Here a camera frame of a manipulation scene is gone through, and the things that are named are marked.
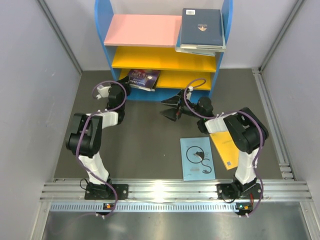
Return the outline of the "purple Robinson Crusoe book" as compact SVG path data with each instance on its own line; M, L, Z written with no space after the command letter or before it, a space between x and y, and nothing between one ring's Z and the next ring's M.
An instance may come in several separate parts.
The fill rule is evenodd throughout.
M160 70L152 69L131 69L128 72L129 84L131 87L154 92L160 77Z

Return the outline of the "light blue book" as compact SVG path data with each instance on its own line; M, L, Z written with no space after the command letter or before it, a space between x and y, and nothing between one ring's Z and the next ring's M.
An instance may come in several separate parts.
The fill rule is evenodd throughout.
M209 137L181 138L180 150L185 182L216 179Z

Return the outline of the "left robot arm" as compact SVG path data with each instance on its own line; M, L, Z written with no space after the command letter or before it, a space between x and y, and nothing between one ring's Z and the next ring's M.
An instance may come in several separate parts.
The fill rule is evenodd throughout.
M75 155L89 176L86 192L103 199L113 195L115 188L100 155L102 131L123 122L125 102L131 94L129 81L126 76L118 81L108 80L96 85L92 96L97 100L106 98L106 108L89 114L74 114L65 140L66 148Z

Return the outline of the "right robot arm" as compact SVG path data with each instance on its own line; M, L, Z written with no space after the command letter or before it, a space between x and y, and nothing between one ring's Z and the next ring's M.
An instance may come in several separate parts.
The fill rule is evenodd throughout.
M162 100L167 106L161 115L175 122L182 115L198 118L197 127L201 133L211 135L219 153L225 148L225 141L219 136L226 134L228 141L237 152L237 167L231 183L220 185L219 197L222 200L246 198L262 189L257 182L257 165L260 153L269 137L269 132L256 115L244 107L236 112L213 114L212 101L202 96L197 103L190 101L193 88L180 90L176 95Z

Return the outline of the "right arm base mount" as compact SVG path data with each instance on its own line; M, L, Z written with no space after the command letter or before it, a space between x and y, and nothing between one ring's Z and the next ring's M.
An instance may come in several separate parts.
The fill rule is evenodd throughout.
M217 198L226 203L233 203L236 200L258 200L262 193L261 185L259 183L245 191L240 191L233 183L219 183L216 185L216 188Z

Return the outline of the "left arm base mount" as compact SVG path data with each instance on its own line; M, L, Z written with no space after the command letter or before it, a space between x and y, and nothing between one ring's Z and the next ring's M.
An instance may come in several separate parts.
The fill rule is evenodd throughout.
M118 200L126 200L129 194L128 184L112 184L117 193ZM113 190L105 184L89 183L85 189L85 200L115 200L116 195Z

